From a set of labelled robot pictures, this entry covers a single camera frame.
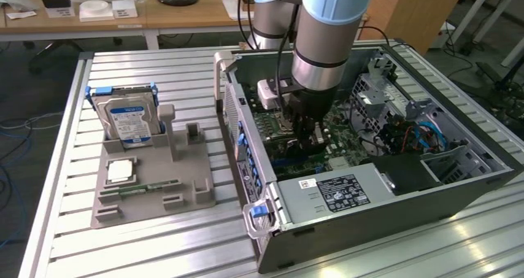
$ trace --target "floor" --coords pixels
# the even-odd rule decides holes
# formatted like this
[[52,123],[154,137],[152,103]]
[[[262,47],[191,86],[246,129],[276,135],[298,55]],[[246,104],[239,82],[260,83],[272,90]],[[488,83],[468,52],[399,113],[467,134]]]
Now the floor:
[[[452,23],[459,23],[471,5],[472,1],[467,1],[455,8],[450,18]],[[467,30],[468,32],[475,30],[480,19],[488,13],[487,9],[480,11]],[[502,18],[496,24],[496,29],[491,30],[483,41],[484,51],[475,51],[467,59],[471,62],[488,62],[495,66],[500,74],[506,74],[508,69],[499,65],[500,61],[503,61],[523,36],[524,28]],[[456,47],[459,48],[468,39],[470,36],[464,34]],[[126,37],[123,40],[122,46],[114,45],[111,38],[98,39],[96,42],[94,40],[79,40],[78,43],[86,51],[94,52],[146,50],[146,41],[142,37]],[[239,33],[196,34],[191,39],[190,35],[184,34],[164,37],[163,48],[235,45],[239,41],[242,41]],[[0,48],[10,46],[0,53],[0,121],[10,118],[30,118],[42,114],[60,112],[66,106],[78,52],[68,47],[58,49],[42,64],[44,72],[40,75],[31,75],[27,71],[28,61],[38,50],[47,45],[48,42],[36,42],[36,48],[27,50],[20,42],[0,44]],[[442,50],[431,50],[426,54],[426,58],[444,74],[467,65],[464,61],[446,55]],[[479,77],[475,76],[475,71],[475,68],[463,71],[454,75],[454,78],[475,86],[479,84]],[[522,82],[523,77],[524,69],[519,72],[516,81]],[[59,120],[60,117],[50,117],[36,123],[35,126],[54,125]],[[27,131],[27,129],[19,129],[10,133],[26,136]],[[20,190],[27,210],[27,224],[14,241],[0,248],[0,277],[16,277],[19,273],[58,132],[58,128],[35,130],[31,136],[31,150],[20,160],[8,166],[11,179]],[[0,136],[0,155],[11,150],[19,142],[19,138]],[[6,202],[6,196],[7,193],[0,194],[0,205]],[[10,238],[12,232],[20,229],[23,221],[22,205],[18,202],[16,195],[14,195],[7,208],[0,211],[0,219],[3,224],[0,226],[2,243]]]

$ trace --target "aluminum workbench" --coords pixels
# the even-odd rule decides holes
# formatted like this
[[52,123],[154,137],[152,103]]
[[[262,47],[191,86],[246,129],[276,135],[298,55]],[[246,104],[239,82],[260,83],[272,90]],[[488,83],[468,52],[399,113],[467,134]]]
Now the aluminum workbench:
[[[234,49],[96,53],[79,61],[20,277],[523,277],[523,177],[438,223],[282,272],[256,272],[214,108],[214,54]],[[415,51],[402,47],[396,50],[524,163],[523,141]],[[187,122],[200,122],[206,129],[218,205],[92,230],[103,131],[84,101],[84,88],[150,82],[159,86],[160,103],[175,105],[175,129]],[[398,83],[415,99],[426,96],[406,74],[399,75]]]

